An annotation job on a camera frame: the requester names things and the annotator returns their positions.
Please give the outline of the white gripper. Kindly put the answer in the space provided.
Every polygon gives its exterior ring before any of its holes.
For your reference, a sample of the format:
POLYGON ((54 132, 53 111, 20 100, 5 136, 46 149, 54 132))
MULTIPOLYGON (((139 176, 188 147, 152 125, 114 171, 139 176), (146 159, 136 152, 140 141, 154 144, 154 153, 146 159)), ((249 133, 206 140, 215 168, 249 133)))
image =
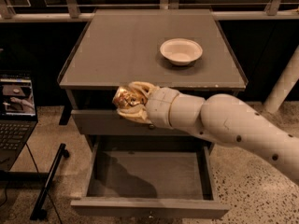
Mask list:
POLYGON ((129 108, 118 108, 118 114, 133 122, 152 123, 157 128, 171 129, 169 112, 173 101, 179 95, 179 91, 160 88, 143 81, 131 82, 129 87, 149 98, 146 107, 137 105, 129 108))

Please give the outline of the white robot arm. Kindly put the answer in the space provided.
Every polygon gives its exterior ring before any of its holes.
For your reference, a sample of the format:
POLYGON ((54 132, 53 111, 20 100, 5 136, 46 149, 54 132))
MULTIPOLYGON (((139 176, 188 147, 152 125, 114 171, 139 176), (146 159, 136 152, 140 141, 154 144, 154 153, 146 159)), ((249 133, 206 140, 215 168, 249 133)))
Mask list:
POLYGON ((205 99, 135 81, 118 88, 113 104, 118 114, 130 121, 243 148, 299 184, 299 138, 232 95, 216 94, 205 99))

